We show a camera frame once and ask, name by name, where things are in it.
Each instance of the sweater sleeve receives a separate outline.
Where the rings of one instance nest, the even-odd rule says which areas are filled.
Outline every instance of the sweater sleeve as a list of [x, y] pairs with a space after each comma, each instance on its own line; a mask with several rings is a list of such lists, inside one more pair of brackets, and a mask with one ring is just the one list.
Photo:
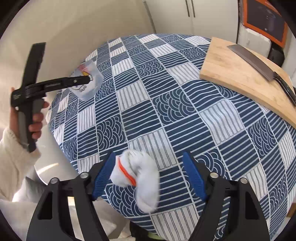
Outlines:
[[27, 152], [9, 128], [4, 130], [0, 142], [0, 199], [12, 200], [25, 175], [39, 157], [38, 149], [32, 153]]

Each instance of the cabinet door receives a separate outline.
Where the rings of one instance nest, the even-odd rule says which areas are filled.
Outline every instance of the cabinet door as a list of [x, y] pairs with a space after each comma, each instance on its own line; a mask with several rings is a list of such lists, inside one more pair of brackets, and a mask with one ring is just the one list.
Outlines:
[[146, 0], [156, 33], [193, 34], [190, 0]]
[[194, 35], [218, 37], [236, 42], [238, 31], [237, 0], [188, 0], [193, 7]]

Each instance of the grey grip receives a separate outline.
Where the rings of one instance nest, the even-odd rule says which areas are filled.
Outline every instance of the grey grip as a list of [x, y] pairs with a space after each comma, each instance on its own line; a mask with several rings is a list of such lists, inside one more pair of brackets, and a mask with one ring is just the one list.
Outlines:
[[[44, 100], [43, 99], [36, 99], [33, 101], [33, 109], [32, 109], [32, 115], [31, 118], [33, 117], [33, 114], [39, 113], [43, 107]], [[29, 142], [28, 142], [28, 128], [29, 128], [29, 123], [27, 123], [27, 118], [25, 114], [21, 111], [18, 111], [18, 126], [19, 126], [19, 134], [20, 134], [20, 144], [25, 148], [28, 149]]]

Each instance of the screw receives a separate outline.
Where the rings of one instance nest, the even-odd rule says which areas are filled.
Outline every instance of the screw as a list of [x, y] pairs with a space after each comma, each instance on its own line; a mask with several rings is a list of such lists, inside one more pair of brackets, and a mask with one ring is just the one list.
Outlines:
[[248, 183], [248, 180], [246, 179], [246, 178], [241, 178], [240, 179], [240, 181], [241, 181], [241, 183], [243, 183], [243, 184], [247, 184]]
[[55, 184], [55, 183], [57, 183], [58, 181], [59, 181], [59, 179], [56, 178], [56, 177], [54, 177], [53, 179], [50, 180], [50, 183], [51, 183], [51, 184]]
[[80, 174], [81, 178], [87, 178], [89, 176], [88, 172], [83, 172]]
[[219, 177], [219, 175], [218, 175], [218, 173], [211, 172], [211, 173], [210, 173], [210, 177], [211, 177], [211, 178], [215, 178], [215, 179], [216, 179], [216, 178], [218, 178], [218, 177]]

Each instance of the cutting board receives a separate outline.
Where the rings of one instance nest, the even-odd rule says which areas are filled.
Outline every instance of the cutting board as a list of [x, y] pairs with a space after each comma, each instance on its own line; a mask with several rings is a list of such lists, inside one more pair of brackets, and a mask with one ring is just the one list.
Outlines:
[[[212, 38], [200, 78], [243, 94], [258, 102], [286, 120], [296, 128], [296, 107], [286, 96], [280, 85], [268, 81], [244, 59], [232, 52], [228, 45], [234, 43]], [[252, 51], [258, 58], [277, 72], [293, 89], [289, 75], [275, 63]]]

